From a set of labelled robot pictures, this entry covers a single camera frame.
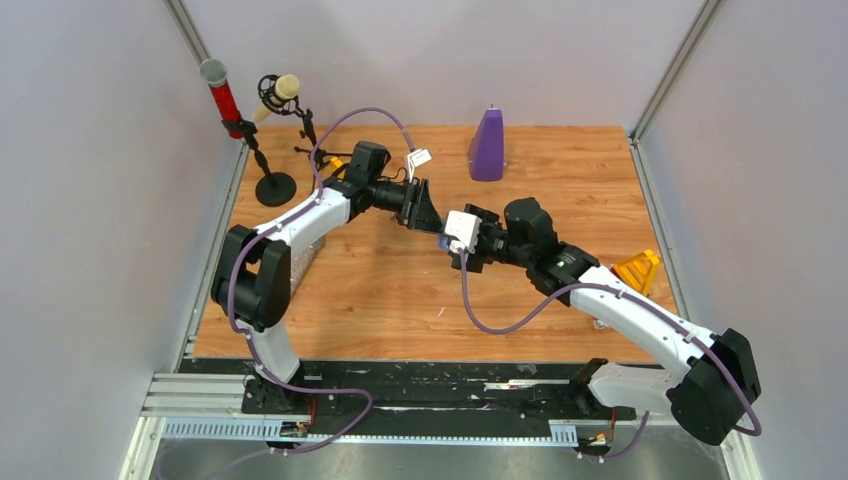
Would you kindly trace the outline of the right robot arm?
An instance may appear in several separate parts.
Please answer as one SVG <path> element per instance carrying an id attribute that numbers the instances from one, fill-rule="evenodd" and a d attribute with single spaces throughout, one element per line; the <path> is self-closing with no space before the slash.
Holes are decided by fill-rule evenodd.
<path id="1" fill-rule="evenodd" d="M 628 367 L 601 359 L 571 390 L 584 417 L 629 407 L 671 416 L 697 440 L 719 445 L 733 431 L 763 432 L 753 408 L 762 393 L 749 339 L 735 329 L 717 333 L 686 320 L 635 288 L 582 248 L 562 241 L 539 202 L 510 202 L 502 215 L 468 204 L 448 213 L 443 235 L 452 266 L 466 282 L 487 264 L 520 267 L 544 300 L 512 326 L 486 326 L 463 296 L 472 323 L 492 335 L 512 333 L 553 301 L 601 321 L 637 344 L 658 368 Z"/>

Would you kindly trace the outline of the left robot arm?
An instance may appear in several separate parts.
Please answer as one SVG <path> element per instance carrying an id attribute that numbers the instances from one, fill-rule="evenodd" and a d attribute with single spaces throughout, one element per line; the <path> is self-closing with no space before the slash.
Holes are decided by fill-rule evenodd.
<path id="1" fill-rule="evenodd" d="M 283 413 L 298 411 L 309 391 L 284 325 L 296 260 L 371 208 L 392 213 L 409 230 L 439 234 L 444 228 L 428 180 L 414 175 L 431 153 L 412 149 L 402 179 L 384 176 L 390 158 L 385 146 L 360 141 L 349 161 L 293 210 L 255 228 L 236 225 L 224 237 L 210 298 L 246 339 L 256 374 L 271 383 L 268 400 Z"/>

